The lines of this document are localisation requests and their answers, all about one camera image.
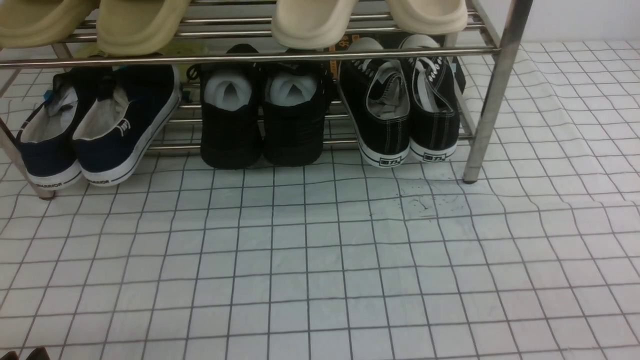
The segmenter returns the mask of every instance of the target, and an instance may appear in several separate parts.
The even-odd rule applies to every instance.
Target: shoe
[[[258,53],[251,45],[235,45],[227,54]],[[258,109],[262,68],[256,63],[198,64],[190,80],[200,78],[202,141],[200,156],[211,167],[241,169],[262,155]]]
[[[293,49],[324,49],[344,36],[358,0],[278,0],[273,38]]]
[[[439,47],[426,35],[412,35],[402,49]],[[460,133],[455,77],[447,58],[401,60],[411,101],[411,153],[421,162],[439,163],[453,155]]]
[[[312,164],[323,150],[333,79],[320,63],[275,63],[266,69],[264,157],[277,166]]]
[[[99,86],[72,143],[84,177],[91,184],[111,186],[131,176],[177,108],[180,75],[171,65],[131,65]]]
[[[0,47],[49,45],[68,37],[99,0],[0,1]]]
[[[382,50],[361,38],[348,51]],[[409,153],[409,97],[398,60],[341,61],[338,92],[353,119],[360,152],[375,167],[400,165]]]
[[[53,91],[24,122],[16,136],[27,176],[49,190],[81,177],[71,137],[98,94],[98,82],[110,67],[76,67],[53,77]]]
[[[467,27],[465,0],[387,0],[396,24],[410,33],[439,35]]]
[[[27,356],[27,360],[49,360],[49,355],[44,347],[38,347]]]
[[[171,41],[191,0],[102,0],[98,47],[110,55],[146,55]]]
[[[18,354],[15,351],[9,351],[0,360],[18,360]]]

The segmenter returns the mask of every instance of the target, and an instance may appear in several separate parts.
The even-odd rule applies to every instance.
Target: slipper
[[[98,47],[111,55],[146,55],[168,44],[191,0],[102,0]]]
[[[0,1],[0,47],[49,45],[72,34],[99,0]]]
[[[465,0],[387,0],[403,30],[428,35],[456,33],[467,27]]]
[[[358,0],[278,0],[273,38],[293,49],[324,49],[344,36]]]

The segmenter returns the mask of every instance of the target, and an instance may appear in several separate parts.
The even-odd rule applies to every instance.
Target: shoe rack
[[[361,0],[361,1],[381,1],[381,0]],[[275,4],[275,0],[193,0],[191,6],[249,6],[257,4]],[[463,115],[460,141],[469,141],[471,144],[467,166],[465,168],[463,181],[472,184],[477,181],[480,168],[486,154],[489,140],[493,133],[493,127],[498,116],[502,98],[507,88],[507,83],[515,57],[520,47],[520,41],[529,17],[529,12],[533,0],[511,0],[508,17],[502,36],[491,24],[486,12],[479,3],[479,0],[467,0],[469,23],[465,31],[476,31],[481,35],[484,45],[456,46],[458,34],[451,34],[445,37],[445,45],[439,49],[419,49],[419,50],[384,50],[367,52],[317,52],[312,54],[285,54],[285,53],[262,53],[262,54],[208,54],[201,56],[163,56],[163,57],[135,57],[135,58],[72,58],[68,49],[68,43],[83,43],[96,41],[95,21],[84,21],[76,32],[59,44],[53,44],[52,48],[58,58],[44,60],[7,60],[0,61],[0,69],[46,69],[63,68],[69,69],[78,66],[96,65],[133,65],[133,64],[193,64],[204,62],[267,62],[267,61],[329,61],[329,60],[355,60],[372,58],[416,58],[423,56],[469,56],[469,55],[492,55],[495,60],[493,74],[484,98],[483,109],[479,122],[475,126],[471,120],[470,113],[465,106],[460,89],[456,89],[458,102]],[[234,18],[185,18],[180,24],[177,39],[243,39],[243,38],[266,38],[271,36],[269,30],[240,29],[242,26],[266,25],[271,22],[269,17],[234,17]],[[190,28],[198,27],[198,31],[190,31]],[[402,31],[392,23],[389,13],[362,13],[351,16],[351,24],[346,34],[355,33],[392,33]],[[200,105],[197,103],[181,104],[179,110],[167,124],[171,126],[197,125],[202,123],[199,119]],[[327,122],[340,122],[349,120],[340,101],[333,101]],[[15,147],[15,138],[0,119],[0,145],[6,151],[9,158],[23,175],[26,170],[22,164],[20,154]],[[326,149],[357,148],[358,141],[353,138],[326,138],[324,141]],[[176,154],[185,152],[197,152],[197,143],[160,143],[149,148],[151,152],[162,154]],[[33,186],[34,191],[43,199],[51,199],[54,192],[46,191]]]

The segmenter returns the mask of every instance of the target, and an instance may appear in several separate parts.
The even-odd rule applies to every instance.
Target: black canvas shoe
[[[371,38],[349,51],[382,50]],[[400,165],[409,153],[409,97],[400,61],[342,61],[338,91],[353,119],[364,159],[375,167]]]
[[[87,180],[110,186],[129,178],[181,95],[180,75],[171,65],[131,65],[104,78],[73,135]]]
[[[312,164],[323,150],[333,79],[319,63],[274,63],[265,69],[264,157],[278,166]]]
[[[438,47],[426,35],[412,35],[403,49]],[[401,60],[411,99],[411,152],[420,161],[438,163],[453,155],[460,133],[455,77],[444,56]]]
[[[53,91],[22,125],[16,145],[27,175],[41,188],[57,190],[81,178],[71,136],[111,68],[78,67],[53,77]]]
[[[227,54],[258,51],[239,44]],[[211,167],[240,169],[262,155],[258,107],[262,99],[262,68],[256,63],[198,64],[189,78],[200,78],[202,141],[200,156]]]

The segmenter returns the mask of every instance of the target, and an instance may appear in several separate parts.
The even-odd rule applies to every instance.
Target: grid pattern floor mat
[[[473,185],[461,144],[393,170],[357,151],[241,171],[146,157],[117,187],[46,202],[3,156],[0,352],[640,359],[638,49],[524,45]],[[477,117],[492,60],[464,62]],[[12,130],[50,76],[0,99]]]

